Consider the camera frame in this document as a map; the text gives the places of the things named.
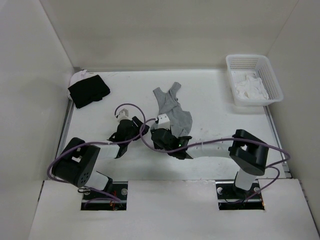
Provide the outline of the grey tank top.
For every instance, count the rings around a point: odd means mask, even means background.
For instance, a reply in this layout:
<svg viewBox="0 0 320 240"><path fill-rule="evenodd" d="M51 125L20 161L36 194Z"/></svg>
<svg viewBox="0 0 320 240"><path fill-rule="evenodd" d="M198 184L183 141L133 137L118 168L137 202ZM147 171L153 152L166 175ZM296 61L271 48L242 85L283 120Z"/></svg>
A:
<svg viewBox="0 0 320 240"><path fill-rule="evenodd" d="M174 82L167 92L163 92L160 87L153 90L158 104L158 115L167 115L171 133L176 138L188 136L193 124L191 113L183 110L178 101L177 92L180 88L181 84Z"/></svg>

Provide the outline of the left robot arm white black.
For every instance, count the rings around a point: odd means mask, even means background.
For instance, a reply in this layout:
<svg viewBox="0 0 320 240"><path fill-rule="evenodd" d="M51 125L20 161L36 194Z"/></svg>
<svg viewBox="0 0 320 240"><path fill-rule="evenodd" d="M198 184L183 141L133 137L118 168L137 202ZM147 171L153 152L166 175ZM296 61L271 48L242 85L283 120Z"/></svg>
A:
<svg viewBox="0 0 320 240"><path fill-rule="evenodd" d="M49 167L49 175L77 188L93 188L100 199L108 199L112 195L113 180L94 171L95 164L97 160L121 158L127 152L128 145L140 138L142 125L143 122L136 116L121 119L116 132L100 146L89 144L78 137L72 138Z"/></svg>

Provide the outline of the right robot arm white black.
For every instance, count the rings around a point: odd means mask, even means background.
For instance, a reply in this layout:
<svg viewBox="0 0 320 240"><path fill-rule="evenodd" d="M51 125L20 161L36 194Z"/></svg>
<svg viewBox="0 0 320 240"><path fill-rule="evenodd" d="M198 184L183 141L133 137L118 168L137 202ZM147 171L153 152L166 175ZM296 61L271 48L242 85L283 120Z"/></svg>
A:
<svg viewBox="0 0 320 240"><path fill-rule="evenodd" d="M164 150L179 160L202 157L232 159L239 166L231 189L238 198L245 197L256 177L265 174L269 148L244 129L236 130L230 140L204 143L193 140L191 136L175 137L170 130L159 128L151 131L151 140L155 149Z"/></svg>

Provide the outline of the folded black tank top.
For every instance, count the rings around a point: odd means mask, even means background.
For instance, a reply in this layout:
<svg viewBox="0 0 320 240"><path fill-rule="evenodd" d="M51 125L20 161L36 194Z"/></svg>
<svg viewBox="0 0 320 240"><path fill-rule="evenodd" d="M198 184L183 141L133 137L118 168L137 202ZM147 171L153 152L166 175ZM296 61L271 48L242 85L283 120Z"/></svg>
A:
<svg viewBox="0 0 320 240"><path fill-rule="evenodd" d="M92 102L99 102L111 93L99 75L80 80L68 88L71 100L77 109L81 109Z"/></svg>

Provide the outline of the folded white tank top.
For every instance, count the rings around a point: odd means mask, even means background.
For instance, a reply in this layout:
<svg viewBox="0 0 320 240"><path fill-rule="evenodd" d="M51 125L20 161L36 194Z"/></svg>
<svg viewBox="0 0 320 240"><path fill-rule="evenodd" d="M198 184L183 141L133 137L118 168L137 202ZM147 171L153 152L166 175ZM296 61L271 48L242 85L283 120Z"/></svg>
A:
<svg viewBox="0 0 320 240"><path fill-rule="evenodd" d="M76 84L77 82L86 79L87 78L86 75L87 75L87 70L86 69L76 72L70 78L68 87L71 87L72 85Z"/></svg>

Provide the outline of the white tank top in basket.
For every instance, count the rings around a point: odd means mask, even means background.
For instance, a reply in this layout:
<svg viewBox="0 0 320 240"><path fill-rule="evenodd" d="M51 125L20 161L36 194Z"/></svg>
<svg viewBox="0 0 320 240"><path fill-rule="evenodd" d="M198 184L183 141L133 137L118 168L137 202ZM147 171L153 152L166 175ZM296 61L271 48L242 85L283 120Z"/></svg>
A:
<svg viewBox="0 0 320 240"><path fill-rule="evenodd" d="M244 78L235 82L237 96L243 100L268 100L267 93L262 79L254 73L246 73Z"/></svg>

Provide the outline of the white plastic basket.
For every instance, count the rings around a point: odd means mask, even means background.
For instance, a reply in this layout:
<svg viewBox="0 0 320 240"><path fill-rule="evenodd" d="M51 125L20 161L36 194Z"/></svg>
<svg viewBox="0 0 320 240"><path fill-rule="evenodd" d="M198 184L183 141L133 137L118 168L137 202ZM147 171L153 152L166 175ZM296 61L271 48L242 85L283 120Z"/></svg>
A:
<svg viewBox="0 0 320 240"><path fill-rule="evenodd" d="M258 54L230 54L227 75L237 106L268 106L284 95L269 59Z"/></svg>

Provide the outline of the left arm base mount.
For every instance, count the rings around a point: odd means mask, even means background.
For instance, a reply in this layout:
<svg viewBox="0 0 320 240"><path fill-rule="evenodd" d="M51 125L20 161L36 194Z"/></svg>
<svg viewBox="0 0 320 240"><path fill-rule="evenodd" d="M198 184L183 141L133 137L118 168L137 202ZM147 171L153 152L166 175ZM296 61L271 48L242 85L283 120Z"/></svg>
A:
<svg viewBox="0 0 320 240"><path fill-rule="evenodd" d="M127 181L113 182L108 194L89 188L79 188L82 194L82 211L126 211L129 184Z"/></svg>

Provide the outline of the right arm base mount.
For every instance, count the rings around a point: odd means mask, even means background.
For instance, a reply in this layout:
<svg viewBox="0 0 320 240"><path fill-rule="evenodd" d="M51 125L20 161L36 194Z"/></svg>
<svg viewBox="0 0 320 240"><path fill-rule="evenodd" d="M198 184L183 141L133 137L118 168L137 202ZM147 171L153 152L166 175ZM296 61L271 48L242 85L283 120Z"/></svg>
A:
<svg viewBox="0 0 320 240"><path fill-rule="evenodd" d="M257 180L249 190L237 188L233 180L216 181L215 188L218 208L221 211L265 210Z"/></svg>

